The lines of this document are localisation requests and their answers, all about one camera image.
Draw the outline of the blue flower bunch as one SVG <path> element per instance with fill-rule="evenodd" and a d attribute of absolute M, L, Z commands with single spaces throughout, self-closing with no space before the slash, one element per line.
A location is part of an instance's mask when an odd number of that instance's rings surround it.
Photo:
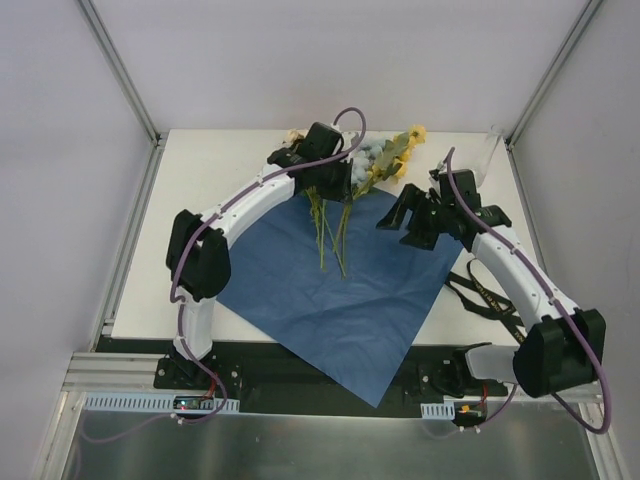
<path fill-rule="evenodd" d="M 352 188 L 363 189 L 394 176 L 397 171 L 394 152 L 394 143 L 389 139 L 363 141 L 351 154 Z"/>

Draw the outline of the yellow flower bunch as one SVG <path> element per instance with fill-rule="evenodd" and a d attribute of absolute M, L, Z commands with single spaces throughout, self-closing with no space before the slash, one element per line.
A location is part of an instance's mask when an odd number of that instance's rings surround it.
<path fill-rule="evenodd" d="M 371 194 L 377 184 L 402 179 L 407 173 L 414 150 L 425 143 L 426 136 L 426 128 L 416 124 L 390 138 L 363 140 L 351 154 L 351 199 L 342 209 L 333 242 L 343 279 L 347 276 L 347 232 L 354 203 Z"/>

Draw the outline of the blue wrapping paper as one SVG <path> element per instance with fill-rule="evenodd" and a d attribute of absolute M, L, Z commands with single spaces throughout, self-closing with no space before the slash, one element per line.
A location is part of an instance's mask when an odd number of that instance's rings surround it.
<path fill-rule="evenodd" d="M 376 407 L 429 315 L 462 247 L 400 244 L 377 222 L 394 204 L 378 191 L 357 200 L 346 266 L 316 243 L 310 202 L 270 210 L 234 243 L 231 278 L 218 302 Z"/>

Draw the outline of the black ribbon gold lettering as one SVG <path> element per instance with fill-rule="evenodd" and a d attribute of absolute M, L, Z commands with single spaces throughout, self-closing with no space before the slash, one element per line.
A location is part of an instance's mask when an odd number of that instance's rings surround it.
<path fill-rule="evenodd" d="M 466 311 L 486 320 L 501 323 L 514 340 L 518 344 L 522 344 L 525 340 L 525 334 L 521 331 L 524 323 L 513 303 L 508 298 L 488 289 L 478 280 L 472 271 L 472 260 L 467 262 L 466 271 L 466 277 L 451 271 L 444 285 L 457 295 Z M 484 304 L 480 305 L 469 299 L 463 294 L 460 287 L 478 294 Z"/>

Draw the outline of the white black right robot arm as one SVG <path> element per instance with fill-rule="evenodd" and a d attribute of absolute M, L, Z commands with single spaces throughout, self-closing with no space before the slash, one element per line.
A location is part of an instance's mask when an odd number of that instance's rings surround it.
<path fill-rule="evenodd" d="M 461 363 L 450 369 L 452 387 L 469 395 L 489 379 L 516 384 L 539 398 L 603 381 L 602 315 L 581 309 L 532 263 L 504 211 L 482 205 L 472 171 L 435 178 L 438 187 L 428 191 L 406 185 L 378 228 L 406 227 L 402 244 L 424 250 L 434 249 L 442 235 L 460 241 L 498 281 L 526 329 L 517 346 L 463 348 Z"/>

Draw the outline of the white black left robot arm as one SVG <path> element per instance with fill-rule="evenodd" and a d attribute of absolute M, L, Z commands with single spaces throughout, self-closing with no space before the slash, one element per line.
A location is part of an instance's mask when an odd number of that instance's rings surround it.
<path fill-rule="evenodd" d="M 256 179 L 231 198 L 174 218 L 166 266 L 170 301 L 179 305 L 173 347 L 183 359 L 176 375 L 188 388 L 202 388 L 211 377 L 204 358 L 213 346 L 216 297 L 231 278 L 232 246 L 265 214 L 304 190 L 331 201 L 347 199 L 352 164 L 345 160 L 344 143 L 337 124 L 315 122 L 303 138 L 272 152 Z"/>

